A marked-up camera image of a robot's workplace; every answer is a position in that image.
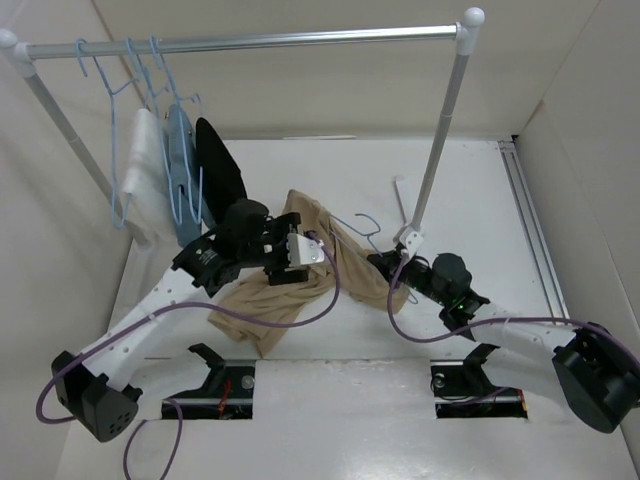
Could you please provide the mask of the beige t shirt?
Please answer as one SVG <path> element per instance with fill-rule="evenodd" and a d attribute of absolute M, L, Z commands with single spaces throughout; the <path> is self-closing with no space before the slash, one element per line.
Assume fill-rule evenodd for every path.
<path fill-rule="evenodd" d="M 315 232 L 324 242 L 337 263 L 340 280 L 335 280 L 333 270 L 326 264 L 312 267 L 309 280 L 304 283 L 270 286 L 261 271 L 241 280 L 218 305 L 267 324 L 255 325 L 217 312 L 208 316 L 208 322 L 236 342 L 250 341 L 260 356 L 267 355 L 284 336 L 282 325 L 296 322 L 306 306 L 334 291 L 337 284 L 343 293 L 364 305 L 378 310 L 387 307 L 389 285 L 367 261 L 372 252 L 358 245 L 331 218 L 329 210 L 312 197 L 291 189 L 282 212 L 299 213 L 302 229 Z"/>

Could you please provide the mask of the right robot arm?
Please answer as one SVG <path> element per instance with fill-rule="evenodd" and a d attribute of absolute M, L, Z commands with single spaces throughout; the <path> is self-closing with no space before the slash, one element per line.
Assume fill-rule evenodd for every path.
<path fill-rule="evenodd" d="M 638 408 L 639 361 L 605 327 L 519 317 L 476 293 L 464 260 L 453 253 L 428 262 L 392 250 L 367 260 L 392 289 L 407 286 L 440 306 L 444 338 L 474 343 L 464 359 L 431 370 L 433 391 L 446 406 L 468 412 L 507 391 L 529 391 L 606 434 Z"/>

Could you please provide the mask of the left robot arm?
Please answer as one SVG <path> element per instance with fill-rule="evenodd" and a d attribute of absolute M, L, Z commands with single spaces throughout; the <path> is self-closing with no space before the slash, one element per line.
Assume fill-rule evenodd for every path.
<path fill-rule="evenodd" d="M 225 360 L 196 343 L 173 360 L 146 365 L 191 309 L 205 308 L 242 270 L 260 268 L 270 284 L 307 280 L 325 253 L 301 229 L 301 216 L 278 217 L 254 200 L 231 205 L 222 222 L 191 241 L 161 280 L 114 328 L 78 354 L 64 351 L 52 362 L 56 396 L 93 437 L 109 442 L 135 419 L 146 402 L 196 391 L 212 396 L 222 387 Z"/>

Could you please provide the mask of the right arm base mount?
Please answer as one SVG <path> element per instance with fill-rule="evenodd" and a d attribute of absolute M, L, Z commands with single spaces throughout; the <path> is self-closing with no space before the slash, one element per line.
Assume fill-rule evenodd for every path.
<path fill-rule="evenodd" d="M 438 419 L 528 418 L 522 391 L 495 386 L 481 369 L 494 350 L 481 344 L 462 360 L 430 362 Z"/>

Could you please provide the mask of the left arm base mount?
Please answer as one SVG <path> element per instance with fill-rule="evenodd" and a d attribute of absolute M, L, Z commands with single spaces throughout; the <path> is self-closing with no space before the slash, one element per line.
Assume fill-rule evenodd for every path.
<path fill-rule="evenodd" d="M 207 375 L 195 388 L 171 396 L 185 420 L 250 420 L 253 417 L 255 360 L 225 360 L 209 346 L 188 348 L 203 360 Z"/>

